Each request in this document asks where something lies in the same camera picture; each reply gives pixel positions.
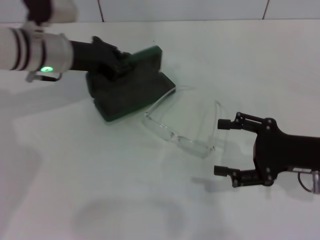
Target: white surface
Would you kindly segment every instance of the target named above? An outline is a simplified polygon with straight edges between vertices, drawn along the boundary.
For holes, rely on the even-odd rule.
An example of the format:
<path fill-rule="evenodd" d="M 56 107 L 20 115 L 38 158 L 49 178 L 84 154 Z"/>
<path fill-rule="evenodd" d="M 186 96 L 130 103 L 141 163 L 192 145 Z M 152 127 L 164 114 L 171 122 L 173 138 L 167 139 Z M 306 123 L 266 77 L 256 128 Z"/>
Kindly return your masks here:
<path fill-rule="evenodd" d="M 262 19 L 267 0 L 100 0 L 106 22 Z"/>
<path fill-rule="evenodd" d="M 212 91 L 237 111 L 320 136 L 320 21 L 55 25 L 122 51 L 159 45 L 163 72 Z M 233 189 L 214 164 L 250 169 L 255 135 L 229 131 L 215 159 L 193 158 L 141 124 L 97 113 L 84 73 L 57 83 L 0 72 L 0 236 L 3 240 L 301 240 L 318 237 L 320 198 L 297 174 Z"/>
<path fill-rule="evenodd" d="M 270 0 L 265 19 L 319 19 L 318 0 Z"/>
<path fill-rule="evenodd" d="M 78 22 L 102 22 L 97 0 L 73 0 L 78 8 Z M 0 1 L 0 23 L 23 23 L 27 10 L 22 0 Z"/>

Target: white table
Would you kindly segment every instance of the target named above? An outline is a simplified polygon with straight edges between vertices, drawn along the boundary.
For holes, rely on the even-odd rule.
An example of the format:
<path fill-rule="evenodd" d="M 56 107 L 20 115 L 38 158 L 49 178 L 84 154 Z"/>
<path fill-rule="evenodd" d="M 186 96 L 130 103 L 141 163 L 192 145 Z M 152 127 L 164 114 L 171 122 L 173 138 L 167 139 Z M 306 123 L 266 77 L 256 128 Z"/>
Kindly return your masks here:
<path fill-rule="evenodd" d="M 170 78 L 212 89 L 228 109 L 320 136 L 320 21 L 250 20 L 54 25 L 136 52 L 159 45 Z M 253 168 L 255 135 L 230 131 L 199 160 L 153 136 L 143 111 L 106 124 L 85 74 L 57 83 L 0 72 L 3 240 L 300 240 L 318 237 L 320 197 L 295 173 L 234 189 L 213 166 Z"/>

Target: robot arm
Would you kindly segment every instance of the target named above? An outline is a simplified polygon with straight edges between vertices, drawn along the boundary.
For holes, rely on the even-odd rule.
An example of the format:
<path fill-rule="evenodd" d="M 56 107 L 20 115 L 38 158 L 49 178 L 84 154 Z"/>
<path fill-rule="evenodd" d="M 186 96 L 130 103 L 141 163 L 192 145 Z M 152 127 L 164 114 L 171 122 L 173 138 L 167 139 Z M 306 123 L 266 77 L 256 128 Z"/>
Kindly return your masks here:
<path fill-rule="evenodd" d="M 92 43 L 70 41 L 64 34 L 51 34 L 43 26 L 69 23 L 77 19 L 72 0 L 23 0 L 28 8 L 27 22 L 21 28 L 0 28 L 0 69 L 28 71 L 33 79 L 56 81 L 38 72 L 64 73 L 68 70 L 94 72 L 103 69 L 110 81 L 128 71 L 120 61 L 129 56 L 98 37 Z"/>
<path fill-rule="evenodd" d="M 246 130 L 257 134 L 253 146 L 255 169 L 239 170 L 215 166 L 214 174 L 230 176 L 232 186 L 271 186 L 281 172 L 312 174 L 313 188 L 309 192 L 320 194 L 320 164 L 316 160 L 320 153 L 320 138 L 288 135 L 282 132 L 276 120 L 260 118 L 241 112 L 234 121 L 219 119 L 218 129 Z"/>

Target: clear eyeglasses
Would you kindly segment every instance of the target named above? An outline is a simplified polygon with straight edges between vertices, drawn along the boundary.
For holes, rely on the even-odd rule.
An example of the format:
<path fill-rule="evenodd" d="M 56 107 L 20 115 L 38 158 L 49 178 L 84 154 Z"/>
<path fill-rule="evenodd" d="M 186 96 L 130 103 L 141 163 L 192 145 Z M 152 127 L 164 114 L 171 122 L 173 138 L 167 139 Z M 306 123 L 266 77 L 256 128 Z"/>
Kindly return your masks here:
<path fill-rule="evenodd" d="M 210 102 L 201 91 L 193 88 L 176 91 L 176 88 L 173 88 L 147 110 L 142 122 L 163 140 L 175 143 L 189 154 L 204 159 L 215 149 L 217 107 L 220 107 L 220 103 Z M 170 121 L 165 119 L 166 116 L 170 116 Z M 175 129 L 184 126 L 184 132 L 193 138 L 180 135 L 170 127 L 172 125 Z"/>

